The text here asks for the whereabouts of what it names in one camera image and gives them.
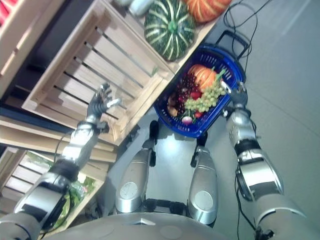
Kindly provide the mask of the robot right five-finger hand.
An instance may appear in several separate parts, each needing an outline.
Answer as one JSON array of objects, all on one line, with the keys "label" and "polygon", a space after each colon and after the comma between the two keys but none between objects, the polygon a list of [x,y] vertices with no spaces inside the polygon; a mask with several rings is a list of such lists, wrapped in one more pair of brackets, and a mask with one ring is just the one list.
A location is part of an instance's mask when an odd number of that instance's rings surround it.
[{"label": "robot right five-finger hand", "polygon": [[237,88],[232,89],[230,98],[235,108],[246,108],[248,103],[248,93],[243,82],[237,82]]}]

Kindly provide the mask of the robot left five-finger hand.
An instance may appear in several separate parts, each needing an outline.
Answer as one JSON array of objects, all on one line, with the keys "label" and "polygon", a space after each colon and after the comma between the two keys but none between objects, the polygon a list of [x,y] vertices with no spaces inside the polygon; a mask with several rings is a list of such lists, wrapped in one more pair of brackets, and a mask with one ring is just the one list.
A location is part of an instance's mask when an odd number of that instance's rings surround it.
[{"label": "robot left five-finger hand", "polygon": [[112,97],[112,89],[108,83],[101,84],[88,104],[86,118],[93,117],[100,120],[102,114],[105,114],[108,109],[121,103],[120,98]]}]

